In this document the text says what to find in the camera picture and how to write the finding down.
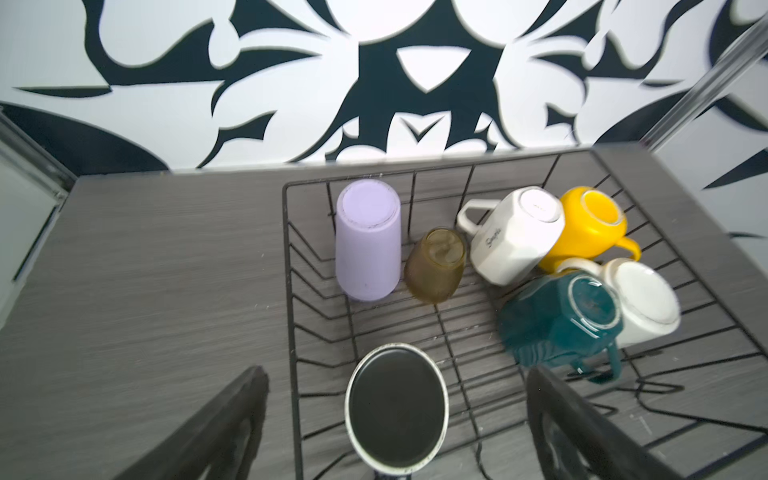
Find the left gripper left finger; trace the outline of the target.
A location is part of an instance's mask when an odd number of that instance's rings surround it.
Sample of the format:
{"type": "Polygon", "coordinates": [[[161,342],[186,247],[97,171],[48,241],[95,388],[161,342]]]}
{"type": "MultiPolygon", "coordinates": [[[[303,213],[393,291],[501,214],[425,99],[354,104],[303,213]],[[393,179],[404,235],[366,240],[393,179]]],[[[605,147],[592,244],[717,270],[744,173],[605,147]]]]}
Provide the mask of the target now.
{"type": "Polygon", "coordinates": [[[119,479],[246,479],[262,439],[269,377],[245,369],[119,479]]]}

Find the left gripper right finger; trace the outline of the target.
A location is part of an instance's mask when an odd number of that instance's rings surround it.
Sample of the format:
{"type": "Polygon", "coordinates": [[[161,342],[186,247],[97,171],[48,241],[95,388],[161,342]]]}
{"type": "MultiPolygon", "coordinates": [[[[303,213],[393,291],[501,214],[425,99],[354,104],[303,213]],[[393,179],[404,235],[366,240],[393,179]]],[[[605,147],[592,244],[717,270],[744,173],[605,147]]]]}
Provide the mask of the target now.
{"type": "Polygon", "coordinates": [[[550,370],[526,380],[528,425],[546,479],[678,479],[550,370]]]}

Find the cream faceted cup teal base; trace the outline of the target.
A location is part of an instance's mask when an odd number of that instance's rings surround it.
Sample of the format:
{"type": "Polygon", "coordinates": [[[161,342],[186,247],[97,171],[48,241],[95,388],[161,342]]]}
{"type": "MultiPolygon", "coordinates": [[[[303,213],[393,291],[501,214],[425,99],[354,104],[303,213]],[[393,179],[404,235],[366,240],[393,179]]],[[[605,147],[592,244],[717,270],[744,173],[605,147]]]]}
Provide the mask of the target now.
{"type": "Polygon", "coordinates": [[[500,339],[518,364],[569,365],[596,384],[621,376],[617,338],[623,327],[615,289],[583,270],[542,276],[498,312],[500,339]]]}

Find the black mug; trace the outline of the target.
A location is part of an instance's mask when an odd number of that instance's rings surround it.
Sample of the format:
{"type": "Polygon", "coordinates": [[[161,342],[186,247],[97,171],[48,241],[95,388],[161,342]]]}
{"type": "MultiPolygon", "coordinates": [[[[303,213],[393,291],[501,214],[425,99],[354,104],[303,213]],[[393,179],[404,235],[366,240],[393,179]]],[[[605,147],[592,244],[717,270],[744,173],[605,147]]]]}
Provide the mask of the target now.
{"type": "Polygon", "coordinates": [[[375,479],[410,479],[439,453],[449,424],[449,395],[436,363],[408,343],[371,350],[345,392],[344,422],[375,479]]]}

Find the cream ceramic mug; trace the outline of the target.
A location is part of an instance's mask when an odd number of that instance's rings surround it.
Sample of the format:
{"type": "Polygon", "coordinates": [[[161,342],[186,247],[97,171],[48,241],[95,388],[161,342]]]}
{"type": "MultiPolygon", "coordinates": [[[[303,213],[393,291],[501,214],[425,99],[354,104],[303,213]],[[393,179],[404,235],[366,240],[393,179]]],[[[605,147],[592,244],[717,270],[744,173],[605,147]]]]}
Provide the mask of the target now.
{"type": "Polygon", "coordinates": [[[487,282],[506,286],[525,277],[554,247],[565,227],[560,200],[538,186],[502,200],[470,199],[456,217],[470,237],[469,258],[487,282]]]}

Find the yellow ceramic mug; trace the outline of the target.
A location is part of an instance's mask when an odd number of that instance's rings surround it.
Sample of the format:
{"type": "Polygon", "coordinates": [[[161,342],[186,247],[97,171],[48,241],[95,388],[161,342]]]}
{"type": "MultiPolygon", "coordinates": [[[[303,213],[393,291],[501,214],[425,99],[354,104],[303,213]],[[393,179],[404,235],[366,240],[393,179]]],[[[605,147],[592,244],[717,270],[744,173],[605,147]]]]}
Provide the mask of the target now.
{"type": "Polygon", "coordinates": [[[626,250],[634,261],[642,257],[637,242],[626,236],[628,229],[624,211],[607,194],[590,187],[568,190],[560,198],[564,209],[564,229],[549,251],[538,263],[547,273],[553,273],[566,259],[594,259],[613,247],[626,250]]]}

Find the amber glass cup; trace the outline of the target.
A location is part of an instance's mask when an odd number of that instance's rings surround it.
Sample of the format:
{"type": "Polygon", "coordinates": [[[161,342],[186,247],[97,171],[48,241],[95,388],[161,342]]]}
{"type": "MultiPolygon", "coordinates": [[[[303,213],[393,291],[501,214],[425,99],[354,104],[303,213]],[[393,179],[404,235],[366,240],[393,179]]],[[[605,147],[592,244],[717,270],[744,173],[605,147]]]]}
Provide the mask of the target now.
{"type": "Polygon", "coordinates": [[[465,259],[464,241],[455,230],[432,229],[417,242],[406,261],[405,284],[418,300],[442,303],[457,290],[465,259]]]}

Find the lilac plastic cup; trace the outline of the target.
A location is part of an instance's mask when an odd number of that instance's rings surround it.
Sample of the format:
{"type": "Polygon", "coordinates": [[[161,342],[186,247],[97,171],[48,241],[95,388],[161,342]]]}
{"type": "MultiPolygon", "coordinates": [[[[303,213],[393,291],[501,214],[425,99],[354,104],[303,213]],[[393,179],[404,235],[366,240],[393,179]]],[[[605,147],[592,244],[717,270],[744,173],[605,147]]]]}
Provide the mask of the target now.
{"type": "Polygon", "coordinates": [[[397,192],[376,179],[347,185],[336,203],[335,273],[347,296],[372,302],[400,281],[401,203],[397,192]]]}

